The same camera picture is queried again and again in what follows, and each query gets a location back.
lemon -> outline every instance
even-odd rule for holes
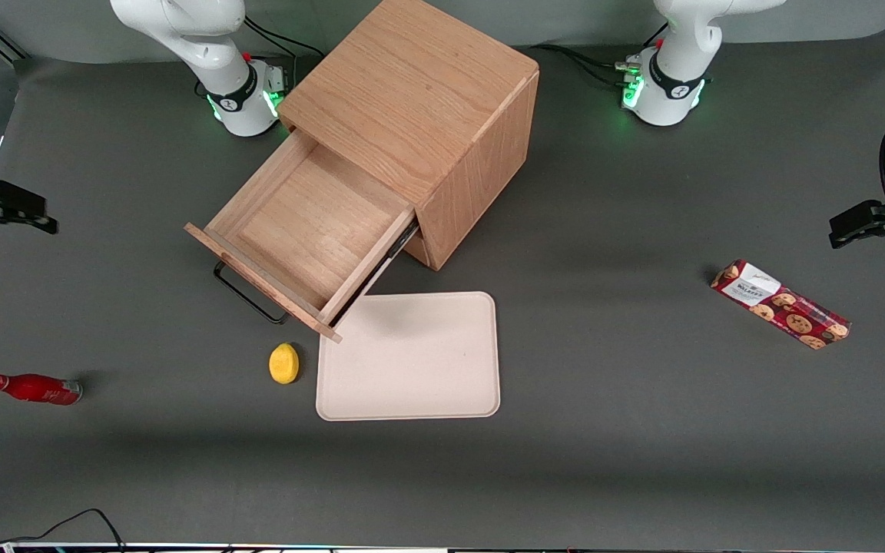
[[[291,384],[299,375],[299,355],[291,343],[281,343],[268,357],[271,379],[280,384]]]

wood grain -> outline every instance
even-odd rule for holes
[[[344,280],[344,285],[334,293],[333,297],[330,297],[330,301],[326,302],[323,311],[320,311],[320,319],[322,321],[333,321],[333,318],[340,312],[340,309],[343,308],[344,304],[347,304],[347,300],[349,300],[351,295],[353,295],[361,284],[364,283],[368,274],[375,270],[378,262],[387,255],[387,251],[389,251],[391,246],[394,245],[394,242],[397,241],[398,237],[401,236],[401,233],[405,231],[405,228],[412,223],[414,218],[415,210],[413,207],[408,207],[407,210],[404,210],[394,220],[394,223],[391,224],[391,227],[389,227],[387,232],[384,232],[384,235],[378,240],[378,243],[373,245],[371,251],[368,252],[368,255],[357,264],[357,267],[355,267],[350,276]]]
[[[261,267],[258,267],[255,262],[243,255],[242,252],[228,244],[226,240],[220,238],[219,235],[214,236],[215,233],[204,232],[189,223],[186,224],[184,230],[193,235],[194,238],[197,238],[211,252],[214,252],[214,255],[217,255],[221,261],[227,263],[235,273],[240,274],[242,279],[248,280],[260,293],[281,305],[282,309],[285,309],[290,315],[305,323],[309,328],[316,330],[320,335],[329,337],[335,343],[340,343],[340,335],[337,335],[333,329],[317,319],[319,313],[316,309],[310,308],[309,304],[306,304],[292,290],[288,290],[280,281],[268,276],[268,273],[264,272]]]
[[[323,310],[342,287],[351,286],[357,267],[408,206],[364,171],[317,146],[225,238],[268,273],[287,276],[292,290]]]
[[[420,0],[384,0],[282,120],[424,204],[537,64]]]
[[[293,132],[282,144],[275,148],[261,167],[250,176],[241,190],[218,211],[207,228],[228,235],[236,227],[242,227],[248,217],[259,210],[259,206],[270,199],[275,192],[275,183],[280,183],[292,174],[299,164],[312,153],[317,142],[305,133]]]
[[[528,151],[538,71],[482,130],[467,155],[417,207],[429,266],[439,270],[514,176]]]
[[[416,230],[415,234],[412,234],[408,243],[405,244],[405,251],[408,252],[408,255],[419,260],[419,263],[422,265],[425,265],[426,267],[431,267],[433,265],[432,262],[429,261],[429,251],[426,249],[426,242],[425,239],[422,238],[421,230]]]

green led light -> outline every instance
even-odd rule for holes
[[[698,99],[702,97],[702,88],[705,87],[705,78],[702,78],[698,83],[698,92],[695,92],[695,99],[691,101],[691,108],[695,108],[698,105]]]
[[[220,121],[220,113],[217,113],[217,105],[214,105],[214,101],[210,99],[210,94],[207,95],[207,103],[210,104],[211,109],[214,109],[214,119]]]
[[[277,108],[278,102],[282,101],[282,95],[278,94],[278,92],[261,91],[261,97],[264,98],[264,101],[268,104],[268,110],[271,111],[271,116],[278,117],[278,111],[275,110],[275,108]]]
[[[628,84],[628,90],[624,92],[624,105],[633,109],[637,105],[637,98],[640,98],[640,91],[644,87],[644,78],[639,75],[633,83]]]

gray wall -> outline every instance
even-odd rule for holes
[[[664,22],[649,0],[429,0],[509,45],[629,45]],[[246,0],[261,25],[330,50],[376,0]],[[35,56],[110,63],[171,54],[124,28],[108,0],[0,0],[0,28]],[[885,31],[885,0],[790,0],[755,15],[724,18],[729,42],[829,41]],[[242,49],[274,46],[242,29]]]

red can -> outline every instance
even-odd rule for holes
[[[76,380],[60,380],[43,375],[0,375],[0,391],[23,402],[53,403],[69,406],[76,403],[84,392]]]

